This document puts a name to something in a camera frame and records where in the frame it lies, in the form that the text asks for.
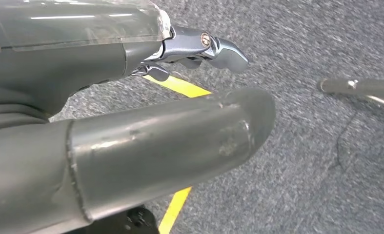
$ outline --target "transparent plastic shell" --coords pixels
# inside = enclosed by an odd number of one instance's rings
[[[170,19],[148,0],[0,0],[0,48],[161,41]]]

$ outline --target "gray carpet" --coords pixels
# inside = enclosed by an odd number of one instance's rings
[[[384,109],[316,89],[322,78],[384,79],[384,0],[157,0],[181,26],[236,42],[240,75],[205,64],[176,75],[211,91],[257,86],[277,102],[248,163],[199,184],[173,234],[384,233]],[[142,78],[73,96],[56,119],[183,98]],[[161,218],[170,201],[148,207]]]

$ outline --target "yellow line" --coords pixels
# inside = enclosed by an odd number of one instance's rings
[[[182,79],[179,79],[173,76],[169,76],[169,79],[163,82],[157,81],[153,79],[151,76],[145,76],[144,78],[148,79],[151,82],[159,84],[163,87],[171,89],[177,93],[183,94],[189,98],[195,98],[195,97],[211,94],[211,92],[207,91],[206,89],[203,89],[201,87],[198,87],[194,84],[191,84],[187,81],[184,81]]]
[[[187,81],[173,76],[170,76],[169,79],[164,82],[157,81],[151,76],[145,76],[144,78],[163,87],[171,89],[175,92],[183,94],[189,98],[195,98],[211,94],[211,92],[206,89],[203,89],[201,87],[198,87],[194,84],[191,84]],[[182,210],[184,202],[186,201],[191,189],[192,187],[189,187],[187,189],[180,190],[173,195],[172,201],[170,202],[169,207],[167,208],[167,211],[164,214],[164,217],[159,225],[160,234],[170,233],[170,230],[172,230],[172,227],[175,224],[180,210]]]
[[[169,234],[172,229],[175,221],[182,209],[184,202],[186,202],[187,196],[189,195],[192,187],[178,191],[173,195],[172,201],[167,208],[166,213],[163,216],[163,219],[159,225],[160,234]]]

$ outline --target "robotic hand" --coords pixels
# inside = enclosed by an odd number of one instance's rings
[[[246,162],[274,124],[259,89],[48,121],[92,84],[203,61],[248,64],[147,0],[0,0],[0,234],[68,232]]]

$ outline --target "screw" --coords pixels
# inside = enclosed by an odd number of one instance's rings
[[[359,82],[358,80],[350,80],[350,81],[348,81],[347,82],[348,88],[349,89],[356,89],[358,82]]]
[[[209,34],[202,33],[202,35],[201,35],[201,42],[202,42],[202,45],[205,48],[209,48],[209,46],[210,46],[210,36],[209,36]]]

